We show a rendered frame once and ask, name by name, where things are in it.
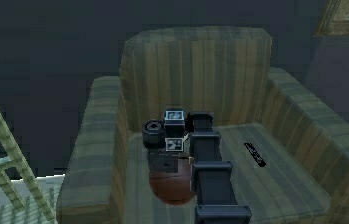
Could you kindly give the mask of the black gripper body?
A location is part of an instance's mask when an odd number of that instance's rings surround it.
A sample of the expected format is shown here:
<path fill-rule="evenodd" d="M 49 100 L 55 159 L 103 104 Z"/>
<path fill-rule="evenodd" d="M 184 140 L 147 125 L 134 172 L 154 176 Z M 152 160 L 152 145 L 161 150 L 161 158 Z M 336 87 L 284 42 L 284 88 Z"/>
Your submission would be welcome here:
<path fill-rule="evenodd" d="M 148 166 L 151 173 L 177 173 L 178 155 L 167 152 L 164 124 L 159 120 L 148 120 L 142 126 L 142 142 L 147 150 Z"/>

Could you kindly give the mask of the brown basketball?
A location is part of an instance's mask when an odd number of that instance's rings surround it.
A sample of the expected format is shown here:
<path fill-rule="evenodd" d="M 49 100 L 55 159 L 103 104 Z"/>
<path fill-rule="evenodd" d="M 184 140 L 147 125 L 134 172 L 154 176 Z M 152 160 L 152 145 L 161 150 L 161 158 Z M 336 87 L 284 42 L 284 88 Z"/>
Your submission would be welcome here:
<path fill-rule="evenodd" d="M 189 155 L 158 156 L 149 161 L 149 185 L 154 195 L 163 203 L 183 205 L 195 193 L 190 190 L 191 166 Z"/>

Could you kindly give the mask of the black remote control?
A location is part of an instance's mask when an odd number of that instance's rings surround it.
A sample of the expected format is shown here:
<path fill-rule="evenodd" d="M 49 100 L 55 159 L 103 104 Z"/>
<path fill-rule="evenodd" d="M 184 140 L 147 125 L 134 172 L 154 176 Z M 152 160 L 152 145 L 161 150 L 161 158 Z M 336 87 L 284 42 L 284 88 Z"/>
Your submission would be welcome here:
<path fill-rule="evenodd" d="M 257 163 L 257 165 L 259 167 L 265 167 L 266 166 L 265 160 L 261 157 L 261 155 L 258 153 L 256 148 L 251 143 L 246 142 L 244 144 L 244 146 L 246 147 L 246 149 L 248 150 L 249 154 L 252 156 L 252 158 L 254 159 L 254 161 Z"/>

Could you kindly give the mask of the pale green ladder frame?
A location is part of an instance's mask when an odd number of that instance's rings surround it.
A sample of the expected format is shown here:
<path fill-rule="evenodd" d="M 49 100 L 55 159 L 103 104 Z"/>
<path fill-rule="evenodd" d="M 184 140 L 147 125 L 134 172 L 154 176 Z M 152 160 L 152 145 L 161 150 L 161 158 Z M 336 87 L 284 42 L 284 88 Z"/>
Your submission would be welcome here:
<path fill-rule="evenodd" d="M 9 168 L 15 168 L 20 174 L 23 182 L 27 186 L 43 216 L 48 221 L 54 220 L 56 218 L 55 210 L 52 208 L 49 201 L 45 198 L 43 192 L 41 191 L 36 181 L 36 177 L 23 156 L 22 151 L 11 133 L 7 123 L 5 122 L 1 112 L 0 143 L 7 154 L 6 157 L 0 158 L 0 187 L 15 210 L 18 212 L 23 211 L 25 209 L 25 204 L 12 184 L 11 179 L 5 172 L 5 170 Z"/>

